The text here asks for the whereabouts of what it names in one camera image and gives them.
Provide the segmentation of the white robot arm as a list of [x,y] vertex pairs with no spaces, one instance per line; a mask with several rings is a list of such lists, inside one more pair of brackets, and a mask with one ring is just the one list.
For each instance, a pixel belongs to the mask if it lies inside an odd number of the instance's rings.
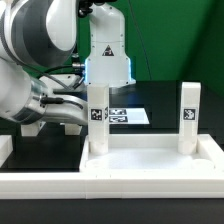
[[91,53],[86,84],[133,84],[125,53],[125,18],[116,0],[0,0],[0,117],[20,123],[88,122],[87,102],[57,96],[52,87],[25,68],[56,67],[76,47],[77,20],[90,18]]

